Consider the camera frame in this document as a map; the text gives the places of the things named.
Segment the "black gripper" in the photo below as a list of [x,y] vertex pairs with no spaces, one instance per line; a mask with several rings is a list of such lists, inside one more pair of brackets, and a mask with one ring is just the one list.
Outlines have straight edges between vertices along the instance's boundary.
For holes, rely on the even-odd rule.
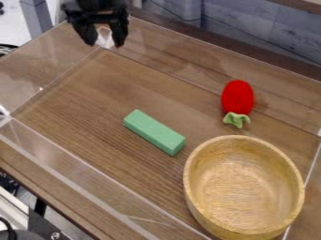
[[128,0],[66,0],[61,9],[88,45],[93,46],[98,39],[96,24],[109,23],[114,45],[120,48],[129,36],[129,6]]

